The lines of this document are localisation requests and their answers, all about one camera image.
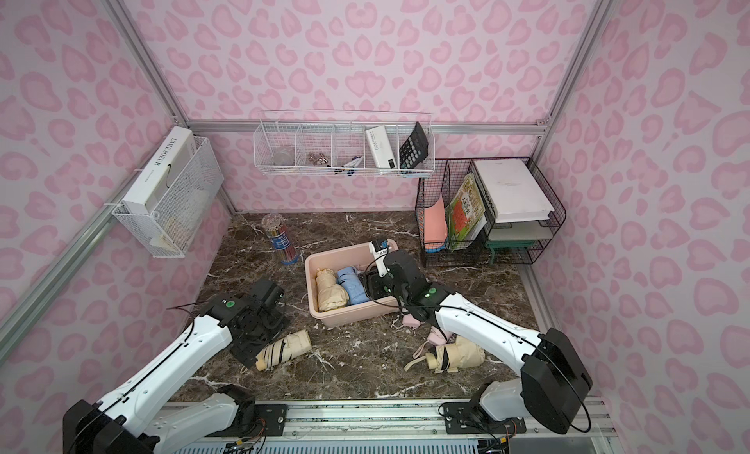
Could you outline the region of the pale pink umbrella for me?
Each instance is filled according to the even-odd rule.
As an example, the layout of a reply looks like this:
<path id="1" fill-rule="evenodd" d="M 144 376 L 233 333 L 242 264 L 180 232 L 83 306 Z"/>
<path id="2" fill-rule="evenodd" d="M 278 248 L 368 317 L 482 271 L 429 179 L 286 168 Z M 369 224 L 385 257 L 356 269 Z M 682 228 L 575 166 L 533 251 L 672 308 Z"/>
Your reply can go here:
<path id="1" fill-rule="evenodd" d="M 409 329 L 417 329 L 422 325 L 422 322 L 416 319 L 413 315 L 404 315 L 402 318 L 402 326 Z"/>

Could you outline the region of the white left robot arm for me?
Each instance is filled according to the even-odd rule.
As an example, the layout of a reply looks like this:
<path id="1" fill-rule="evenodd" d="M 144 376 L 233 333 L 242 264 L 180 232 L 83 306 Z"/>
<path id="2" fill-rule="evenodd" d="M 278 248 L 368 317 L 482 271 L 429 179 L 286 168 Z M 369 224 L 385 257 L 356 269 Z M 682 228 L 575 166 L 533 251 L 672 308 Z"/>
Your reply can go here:
<path id="1" fill-rule="evenodd" d="M 173 453 L 205 436 L 248 442 L 283 432 L 285 405 L 258 406 L 228 384 L 169 416 L 160 410 L 215 354 L 229 350 L 246 367 L 279 338 L 287 318 L 277 303 L 283 289 L 256 281 L 245 293 L 218 294 L 203 303 L 187 329 L 164 351 L 98 401 L 78 401 L 62 419 L 66 453 Z"/>

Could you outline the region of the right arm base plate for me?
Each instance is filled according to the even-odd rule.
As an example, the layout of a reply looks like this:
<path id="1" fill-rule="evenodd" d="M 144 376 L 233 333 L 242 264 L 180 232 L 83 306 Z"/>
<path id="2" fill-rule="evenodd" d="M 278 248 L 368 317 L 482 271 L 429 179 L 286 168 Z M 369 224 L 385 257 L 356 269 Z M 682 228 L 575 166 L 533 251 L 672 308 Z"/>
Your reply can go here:
<path id="1" fill-rule="evenodd" d="M 527 432 L 525 419 L 511 417 L 497 421 L 471 402 L 444 402 L 437 411 L 443 417 L 447 434 L 493 434 L 513 438 Z"/>

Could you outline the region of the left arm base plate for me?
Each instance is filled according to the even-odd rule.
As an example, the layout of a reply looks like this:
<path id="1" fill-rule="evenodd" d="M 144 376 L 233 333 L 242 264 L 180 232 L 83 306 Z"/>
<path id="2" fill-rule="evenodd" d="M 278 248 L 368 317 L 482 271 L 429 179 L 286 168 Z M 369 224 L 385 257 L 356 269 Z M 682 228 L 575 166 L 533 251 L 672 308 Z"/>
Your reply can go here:
<path id="1" fill-rule="evenodd" d="M 245 403 L 232 424 L 222 431 L 209 434 L 209 438 L 263 438 L 282 436 L 288 411 L 287 404 Z"/>

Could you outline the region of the beige umbrella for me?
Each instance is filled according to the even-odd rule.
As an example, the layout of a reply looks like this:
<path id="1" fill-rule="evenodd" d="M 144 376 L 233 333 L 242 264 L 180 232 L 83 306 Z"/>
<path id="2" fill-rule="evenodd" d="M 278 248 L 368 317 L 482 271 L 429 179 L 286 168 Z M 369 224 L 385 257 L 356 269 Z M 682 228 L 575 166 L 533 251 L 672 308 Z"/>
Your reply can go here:
<path id="1" fill-rule="evenodd" d="M 320 269 L 316 273 L 318 310 L 321 313 L 334 311 L 349 304 L 349 294 L 338 282 L 337 274 L 331 269 Z"/>

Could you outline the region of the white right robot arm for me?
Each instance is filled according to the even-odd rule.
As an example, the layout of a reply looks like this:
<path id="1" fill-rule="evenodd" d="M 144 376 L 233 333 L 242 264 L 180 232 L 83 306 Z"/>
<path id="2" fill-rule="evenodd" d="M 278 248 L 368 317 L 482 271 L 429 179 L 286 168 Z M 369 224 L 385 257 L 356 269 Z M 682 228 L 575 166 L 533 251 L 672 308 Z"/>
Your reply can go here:
<path id="1" fill-rule="evenodd" d="M 470 413 L 487 423 L 530 417 L 555 434 L 567 434 L 586 411 L 592 378 L 570 339 L 551 327 L 538 332 L 487 312 L 461 293 L 428 280 L 405 251 L 374 255 L 375 280 L 365 280 L 370 293 L 396 299 L 414 319 L 452 333 L 492 354 L 513 370 L 513 381 L 491 382 L 478 390 Z"/>

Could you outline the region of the pink plastic storage box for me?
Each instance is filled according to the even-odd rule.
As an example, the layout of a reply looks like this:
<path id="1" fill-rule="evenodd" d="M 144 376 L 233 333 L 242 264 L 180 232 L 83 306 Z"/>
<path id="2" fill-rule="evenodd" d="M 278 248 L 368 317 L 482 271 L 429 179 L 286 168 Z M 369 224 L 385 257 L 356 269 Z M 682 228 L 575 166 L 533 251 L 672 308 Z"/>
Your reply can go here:
<path id="1" fill-rule="evenodd" d="M 372 242 L 325 251 L 305 261 L 310 314 L 323 325 L 336 327 L 398 310 L 393 297 L 372 301 L 363 284 L 364 272 L 378 270 Z"/>

